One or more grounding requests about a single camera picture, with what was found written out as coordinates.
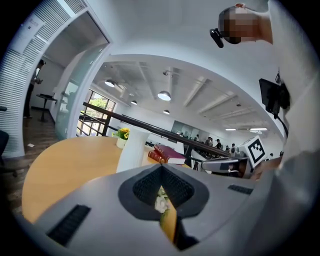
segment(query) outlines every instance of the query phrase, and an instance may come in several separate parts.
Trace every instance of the wooden handrail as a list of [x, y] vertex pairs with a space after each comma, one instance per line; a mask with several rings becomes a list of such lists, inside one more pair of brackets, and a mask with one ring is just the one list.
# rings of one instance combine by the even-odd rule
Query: wooden handrail
[[189, 140], [189, 139], [184, 138], [182, 136], [179, 136], [178, 134], [175, 134], [173, 132], [170, 132], [170, 131], [167, 131], [167, 130], [164, 130], [164, 129], [161, 129], [161, 128], [157, 128], [155, 126], [146, 124], [145, 122], [141, 122], [141, 121], [132, 119], [130, 117], [126, 117], [126, 116], [121, 115], [121, 114], [110, 112], [110, 111], [108, 111], [106, 109], [103, 109], [101, 107], [89, 104], [87, 102], [83, 102], [83, 105], [88, 107], [88, 108], [91, 108], [91, 109], [93, 109], [95, 111], [98, 111], [98, 112], [101, 112], [103, 114], [106, 114], [106, 115], [108, 115], [108, 117], [112, 117], [112, 118], [118, 119], [120, 121], [126, 122], [126, 123], [128, 123], [130, 125], [146, 129], [146, 130], [148, 130], [148, 131], [150, 131], [152, 133], [155, 133], [155, 134], [158, 134], [158, 135], [161, 135], [161, 136], [165, 136], [168, 139], [184, 143], [186, 145], [195, 147], [195, 148], [200, 149], [200, 150], [205, 150], [207, 152], [214, 153], [214, 154], [216, 154], [218, 156], [230, 157], [230, 153], [228, 153], [228, 152], [225, 152], [223, 150], [217, 149], [217, 148], [209, 146], [209, 145], [202, 144], [202, 143], [200, 143], [198, 141]]

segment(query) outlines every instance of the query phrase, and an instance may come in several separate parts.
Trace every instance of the wooden floor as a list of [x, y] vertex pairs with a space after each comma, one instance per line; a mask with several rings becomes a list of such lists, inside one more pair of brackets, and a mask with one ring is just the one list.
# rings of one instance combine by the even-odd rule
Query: wooden floor
[[4, 188], [9, 201], [10, 209], [15, 213], [21, 213], [22, 189], [26, 174], [30, 165], [37, 156], [58, 142], [55, 133], [55, 124], [50, 117], [49, 112], [45, 113], [48, 122], [39, 122], [42, 112], [40, 110], [31, 109], [32, 119], [23, 119], [23, 142], [25, 156], [5, 159], [5, 168], [17, 171], [17, 177], [13, 177], [11, 172], [2, 173], [4, 180]]

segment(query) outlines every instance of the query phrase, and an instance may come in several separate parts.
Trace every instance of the flower pot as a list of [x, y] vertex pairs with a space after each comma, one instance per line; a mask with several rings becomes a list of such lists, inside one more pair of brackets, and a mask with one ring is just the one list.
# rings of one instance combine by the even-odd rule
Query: flower pot
[[127, 143], [127, 140], [125, 140], [123, 138], [118, 138], [118, 140], [116, 141], [116, 146], [119, 149], [123, 149], [125, 147], [126, 143]]
[[150, 131], [138, 127], [130, 129], [130, 135], [119, 158], [116, 172], [140, 167], [145, 154], [145, 144]]

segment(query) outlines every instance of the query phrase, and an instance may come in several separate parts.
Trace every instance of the potted plant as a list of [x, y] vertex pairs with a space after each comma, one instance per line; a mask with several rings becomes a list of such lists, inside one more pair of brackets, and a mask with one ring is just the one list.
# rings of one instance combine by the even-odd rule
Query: potted plant
[[118, 140], [116, 141], [116, 146], [119, 149], [123, 149], [127, 143], [129, 138], [130, 129], [129, 128], [121, 128], [119, 129], [115, 135], [118, 136]]

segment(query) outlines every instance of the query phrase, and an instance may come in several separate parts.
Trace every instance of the red book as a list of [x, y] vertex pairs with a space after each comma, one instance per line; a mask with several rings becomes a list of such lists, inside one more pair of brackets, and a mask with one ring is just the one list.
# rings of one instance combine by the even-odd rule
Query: red book
[[166, 161], [161, 157], [161, 155], [159, 155], [157, 153], [156, 150], [151, 150], [148, 153], [148, 157], [152, 158], [153, 160], [156, 160], [157, 162], [159, 162], [160, 164], [164, 164]]
[[186, 158], [184, 156], [182, 156], [169, 146], [156, 144], [154, 145], [154, 148], [168, 164], [183, 165], [186, 161]]

